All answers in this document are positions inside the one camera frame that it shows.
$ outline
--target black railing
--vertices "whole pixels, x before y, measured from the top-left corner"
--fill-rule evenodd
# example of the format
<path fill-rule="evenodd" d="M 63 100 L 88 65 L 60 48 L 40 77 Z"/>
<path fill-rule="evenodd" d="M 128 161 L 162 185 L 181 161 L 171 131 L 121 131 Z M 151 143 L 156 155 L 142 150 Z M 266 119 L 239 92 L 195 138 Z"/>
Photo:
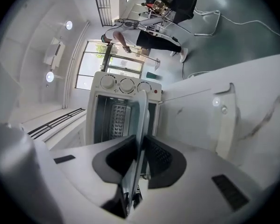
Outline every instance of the black railing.
<path fill-rule="evenodd" d="M 102 26 L 112 26 L 110 0 L 96 0 L 96 5 Z"/>
<path fill-rule="evenodd" d="M 37 139 L 39 136 L 43 135 L 44 133 L 46 133 L 47 131 L 49 131 L 50 129 L 56 127 L 57 125 L 63 123 L 64 121 L 72 118 L 73 116 L 83 112 L 84 109 L 79 108 L 77 110 L 71 111 L 67 114 L 64 114 L 48 123 L 46 123 L 45 125 L 42 125 L 30 132 L 28 132 L 28 135 L 32 138 L 32 139 Z"/>

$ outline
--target white cable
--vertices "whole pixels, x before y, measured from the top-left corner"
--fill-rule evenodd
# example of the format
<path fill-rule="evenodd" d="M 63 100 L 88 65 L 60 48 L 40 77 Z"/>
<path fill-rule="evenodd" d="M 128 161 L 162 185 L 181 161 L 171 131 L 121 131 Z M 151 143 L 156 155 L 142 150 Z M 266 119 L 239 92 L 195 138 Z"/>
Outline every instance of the white cable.
<path fill-rule="evenodd" d="M 208 13 L 208 12 L 199 11 L 196 7 L 195 7 L 195 12 L 196 12 L 197 14 L 200 14 L 200 15 L 201 15 L 201 14 L 204 14 L 204 13 Z M 269 29 L 271 32 L 273 32 L 274 34 L 276 34 L 276 35 L 278 35 L 278 36 L 280 37 L 280 34 L 279 34 L 279 33 L 273 31 L 268 25 L 266 25 L 266 24 L 263 23 L 262 21 L 254 20 L 254 21 L 247 21 L 247 22 L 244 22 L 244 23 L 238 23 L 238 22 L 234 22 L 234 21 L 228 19 L 227 17 L 223 16 L 222 14 L 221 14 L 221 17 L 225 18 L 226 20 L 228 20 L 228 21 L 230 21 L 230 22 L 232 22 L 232 23 L 234 23 L 234 24 L 236 24 L 236 25 L 244 25 L 244 24 L 248 24 L 248 23 L 252 23 L 252 22 L 258 22 L 258 23 L 262 24 L 263 26 L 265 26 L 267 29 Z"/>
<path fill-rule="evenodd" d="M 208 73 L 208 72 L 210 72 L 210 71 L 200 71 L 200 72 L 195 72 L 195 73 L 192 73 L 192 74 L 188 75 L 188 76 L 187 76 L 187 78 L 189 79 L 189 78 L 190 78 L 192 75 L 194 75 L 194 74 Z"/>

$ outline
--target person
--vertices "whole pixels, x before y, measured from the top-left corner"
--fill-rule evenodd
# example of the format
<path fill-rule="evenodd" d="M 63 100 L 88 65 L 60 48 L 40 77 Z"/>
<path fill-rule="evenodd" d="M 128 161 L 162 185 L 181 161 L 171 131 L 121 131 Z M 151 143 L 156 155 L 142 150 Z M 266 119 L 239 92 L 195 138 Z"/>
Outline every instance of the person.
<path fill-rule="evenodd" d="M 153 36 L 140 29 L 124 29 L 120 26 L 106 31 L 106 33 L 101 36 L 101 40 L 108 44 L 111 42 L 120 42 L 127 53 L 131 53 L 127 44 L 145 49 L 168 50 L 171 51 L 170 56 L 179 53 L 181 63 L 184 63 L 188 53 L 187 48 L 177 46 L 165 38 Z"/>

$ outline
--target grey floor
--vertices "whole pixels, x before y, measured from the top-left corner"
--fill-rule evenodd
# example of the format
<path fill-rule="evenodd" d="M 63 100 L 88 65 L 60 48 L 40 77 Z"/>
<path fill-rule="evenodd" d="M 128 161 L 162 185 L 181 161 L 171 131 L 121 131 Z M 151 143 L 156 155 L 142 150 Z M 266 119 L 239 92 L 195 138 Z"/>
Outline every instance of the grey floor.
<path fill-rule="evenodd" d="M 278 22 L 263 0 L 198 0 L 196 7 L 201 11 L 220 10 L 222 15 L 234 22 L 260 20 L 280 33 Z M 216 19 L 215 14 L 205 17 L 194 14 L 193 19 L 179 25 L 193 33 L 211 33 Z M 212 37 L 193 36 L 173 24 L 163 31 L 175 36 L 183 47 L 190 50 L 184 63 L 184 78 L 193 72 L 216 70 L 280 54 L 280 37 L 259 23 L 236 25 L 221 17 Z M 146 74 L 149 71 L 159 75 L 157 82 L 163 87 L 182 80 L 180 56 L 170 57 L 169 51 L 152 49 L 150 57 L 160 59 L 161 66 L 154 72 L 154 63 L 146 61 L 142 79 L 147 79 Z"/>

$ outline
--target white shirt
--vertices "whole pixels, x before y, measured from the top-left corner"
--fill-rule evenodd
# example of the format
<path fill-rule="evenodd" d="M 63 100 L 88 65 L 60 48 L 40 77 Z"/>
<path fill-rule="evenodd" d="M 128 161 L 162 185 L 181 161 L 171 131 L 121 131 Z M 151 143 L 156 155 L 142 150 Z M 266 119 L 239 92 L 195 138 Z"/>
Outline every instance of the white shirt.
<path fill-rule="evenodd" d="M 124 40 L 127 44 L 136 46 L 136 42 L 138 40 L 141 30 L 140 29 L 130 30 L 130 29 L 125 29 L 123 26 L 121 26 L 121 27 L 117 27 L 117 28 L 112 28 L 106 32 L 106 37 L 108 39 L 112 39 L 112 40 L 115 40 L 116 42 L 118 42 L 118 40 L 116 38 L 114 38 L 114 36 L 113 36 L 113 33 L 115 31 L 121 32 L 121 34 L 123 35 Z"/>

